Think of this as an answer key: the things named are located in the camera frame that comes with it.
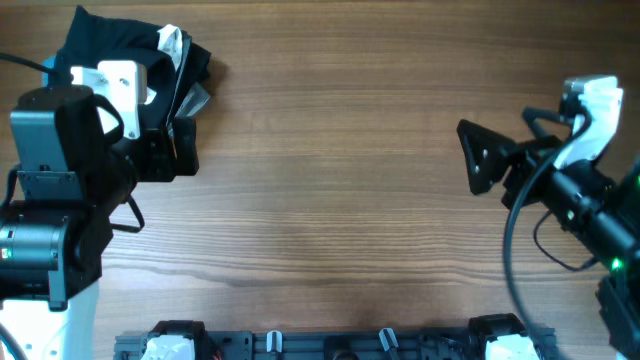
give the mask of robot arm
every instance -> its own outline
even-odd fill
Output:
[[[106,65],[97,82],[104,95],[119,93],[109,82],[128,83],[136,94],[146,86],[135,63]],[[173,139],[166,127],[142,128],[141,99],[112,98],[114,107],[88,86],[59,86],[23,95],[11,113],[20,165],[0,206],[0,323],[18,359],[93,357],[102,252],[113,230],[144,226],[132,191],[140,181],[171,182],[198,170],[194,120],[173,119]],[[17,181],[23,201],[11,201]],[[139,226],[109,221],[124,203]]]
[[[611,345],[628,358],[637,358],[640,356],[640,161],[620,184],[595,168],[617,128],[622,92],[612,76],[569,79],[558,113],[525,109],[523,119],[535,140],[517,144],[466,120],[460,121],[458,135],[467,161],[469,185],[475,195],[489,191],[510,167],[502,203],[512,209],[527,179],[535,172],[543,172],[531,190],[524,193],[524,205],[542,202],[563,230],[574,234],[610,270],[596,294],[602,306],[600,315],[611,333]],[[565,143],[546,134],[537,119],[567,125],[572,130],[571,141]],[[542,168],[541,164],[550,156],[555,156],[553,166]],[[516,306],[522,309],[511,288],[510,291]],[[527,324],[526,317],[521,315],[533,332],[533,325]]]

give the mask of wire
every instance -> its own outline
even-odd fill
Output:
[[[11,203],[11,199],[13,199],[13,192],[16,189],[16,180],[18,180],[18,170],[20,170],[20,165],[15,165],[11,170],[9,170],[9,174],[7,175],[7,192],[4,195],[4,200],[0,204],[0,209],[4,209],[9,206]]]
[[[113,230],[119,230],[133,234],[139,233],[144,228],[144,217],[142,217],[142,212],[140,211],[140,208],[138,207],[136,201],[133,199],[133,196],[129,195],[129,197],[127,198],[127,204],[129,204],[133,215],[135,215],[136,220],[138,220],[138,226],[111,224],[111,228]]]
[[[0,324],[0,341],[2,341],[9,353],[13,356],[15,360],[27,360],[27,357],[22,352],[20,345],[16,342],[16,339],[9,334],[7,328],[5,328],[2,324]]]
[[[532,338],[534,343],[538,344],[540,343],[538,341],[538,339],[540,338],[539,333],[533,321],[531,320],[529,313],[524,308],[513,276],[513,268],[511,264],[511,245],[513,243],[513,231],[515,230],[516,220],[518,219],[518,215],[520,214],[520,209],[524,205],[524,202],[527,199],[527,195],[529,194],[529,191],[531,190],[535,182],[545,172],[545,170],[551,164],[553,164],[558,154],[566,149],[566,147],[570,145],[575,139],[582,136],[582,134],[584,134],[591,126],[591,114],[589,114],[589,112],[584,107],[581,108],[581,113],[585,117],[585,122],[580,130],[578,130],[578,132],[576,132],[575,134],[569,136],[567,141],[559,149],[546,157],[525,180],[522,188],[520,189],[520,192],[518,193],[518,196],[516,197],[516,200],[513,203],[513,206],[511,207],[511,211],[509,211],[509,217],[507,218],[507,222],[504,227],[504,238],[502,242],[502,263],[504,266],[504,273],[507,281],[507,289],[509,290],[509,295],[511,296],[511,301],[513,301],[513,305],[515,306],[516,311],[518,311],[518,313],[520,314],[522,322],[529,331],[530,337]]]
[[[9,61],[12,62],[14,64],[19,64],[19,65],[24,65],[26,67],[30,67],[34,70],[38,70],[40,72],[43,73],[47,73],[49,75],[52,76],[58,76],[59,73],[51,68],[48,68],[44,65],[40,65],[38,63],[35,63],[31,60],[27,60],[27,59],[23,59],[19,56],[15,56],[15,55],[11,55],[11,54],[6,54],[6,53],[0,53],[0,60],[5,60],[5,61]]]
[[[540,249],[540,251],[542,251],[542,253],[545,254],[553,262],[557,263],[558,265],[562,266],[563,268],[565,268],[565,269],[567,269],[569,271],[578,272],[578,271],[586,270],[586,269],[592,267],[593,265],[597,264],[598,263],[598,259],[596,259],[596,257],[594,256],[591,259],[585,261],[582,265],[580,265],[580,267],[573,267],[571,265],[567,265],[566,263],[558,260],[558,258],[556,258],[555,256],[549,254],[549,252],[547,252],[547,250],[545,250],[542,247],[542,245],[540,245],[540,242],[538,242],[538,230],[540,229],[540,226],[542,225],[542,223],[545,220],[547,220],[547,218],[551,214],[552,214],[551,210],[547,211],[547,213],[544,214],[544,216],[542,218],[540,218],[540,220],[536,224],[536,227],[533,228],[533,241],[536,243],[536,246],[538,247],[538,249]]]

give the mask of wood grain surface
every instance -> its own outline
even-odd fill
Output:
[[[601,168],[619,178],[638,154],[637,3],[273,1],[88,10],[180,26],[216,59],[215,79],[205,84],[215,97],[198,117],[200,172],[140,184],[134,195],[147,227],[117,233],[103,255],[98,359],[111,358],[114,336],[160,320],[204,320],[210,330],[326,331],[464,325],[511,312],[500,260],[503,189],[469,192],[458,121],[525,140],[523,107],[556,108],[566,77],[616,74],[625,102]],[[0,51],[38,61],[54,54],[73,12],[0,8]],[[40,74],[7,63],[0,74],[4,176],[18,161],[9,112],[39,86]],[[526,209],[515,234],[526,304],[557,329],[573,358],[612,358],[594,297],[605,272],[570,274],[548,261],[531,239],[543,212]],[[112,220],[133,217],[122,209]],[[589,256],[555,220],[541,239],[570,263]]]

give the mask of black cloth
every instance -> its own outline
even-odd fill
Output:
[[[140,123],[143,128],[159,128],[175,114],[172,107],[177,110],[186,96],[186,92],[183,94],[176,89],[186,87],[188,91],[195,82],[209,76],[207,64],[211,56],[195,44],[190,44],[186,52],[183,46],[183,61],[176,73],[171,57],[158,50],[160,28],[136,20],[91,15],[78,6],[65,44],[56,55],[54,69],[68,74],[72,66],[97,68],[103,60],[133,60],[144,65],[147,86],[157,95],[151,104],[138,106]],[[186,32],[182,33],[183,41],[190,39]],[[51,85],[60,85],[63,81],[52,79]]]

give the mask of green led light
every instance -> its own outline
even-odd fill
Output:
[[[0,260],[9,260],[13,256],[13,252],[11,249],[2,248],[0,249]]]
[[[613,262],[611,263],[611,270],[618,270],[620,268],[622,268],[622,261],[618,258],[613,259]]]

